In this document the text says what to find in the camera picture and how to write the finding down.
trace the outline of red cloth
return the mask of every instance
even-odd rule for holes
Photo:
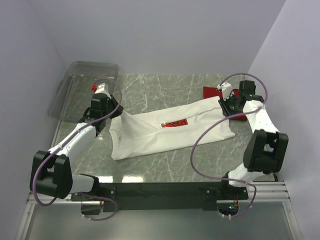
[[[237,97],[239,96],[238,89],[234,89],[233,92]],[[222,99],[222,92],[219,91],[216,87],[209,87],[209,86],[203,87],[203,99],[208,99],[216,96],[219,96],[220,99]],[[246,116],[239,116],[232,119],[238,120],[238,121],[244,121],[244,122],[248,120]]]

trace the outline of black metal bar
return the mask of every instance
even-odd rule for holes
[[[247,200],[245,187],[227,188],[222,182],[100,183],[99,195],[115,200],[119,210],[203,209],[216,211],[217,200]],[[90,199],[72,195],[72,201]],[[104,202],[103,212],[115,207]]]

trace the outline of red tag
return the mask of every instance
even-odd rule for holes
[[[173,122],[167,122],[167,123],[161,124],[163,128],[173,128],[173,127],[180,127],[184,125],[188,125],[187,119],[182,119],[179,121],[173,121]]]

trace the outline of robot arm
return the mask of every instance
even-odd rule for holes
[[[246,115],[253,134],[244,151],[243,163],[230,171],[227,177],[251,182],[257,177],[279,172],[289,141],[288,135],[280,133],[270,120],[263,98],[256,95],[255,83],[248,80],[241,81],[239,96],[233,93],[229,83],[225,82],[217,88],[222,91],[219,103],[225,116],[248,113],[261,107],[258,112]],[[246,186],[237,181],[229,181],[229,185]]]
[[[117,105],[117,101],[108,93],[108,86],[105,83],[100,84],[91,98],[91,106],[86,109],[74,130],[56,146],[48,151],[38,151],[34,155],[30,190],[32,191],[32,183],[39,165],[50,153],[60,148],[61,150],[41,170],[36,180],[37,192],[60,199],[64,199],[68,194],[79,192],[94,195],[99,188],[99,179],[91,175],[72,175],[71,164],[76,156],[105,128],[106,119],[99,119],[111,113]],[[120,106],[110,118],[119,116],[122,111],[123,107]],[[93,121],[95,121],[93,124],[80,131]],[[68,142],[75,133],[77,133],[75,137]]]

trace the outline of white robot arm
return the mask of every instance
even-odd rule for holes
[[[227,174],[229,179],[251,182],[255,178],[278,172],[282,166],[288,145],[288,136],[280,133],[274,126],[262,97],[255,94],[253,81],[240,82],[239,95],[235,96],[231,84],[225,82],[217,88],[222,92],[219,101],[225,116],[240,112],[248,113],[261,108],[258,112],[246,115],[252,129],[252,137],[243,155],[243,163]],[[245,187],[238,181],[229,181],[233,187]]]

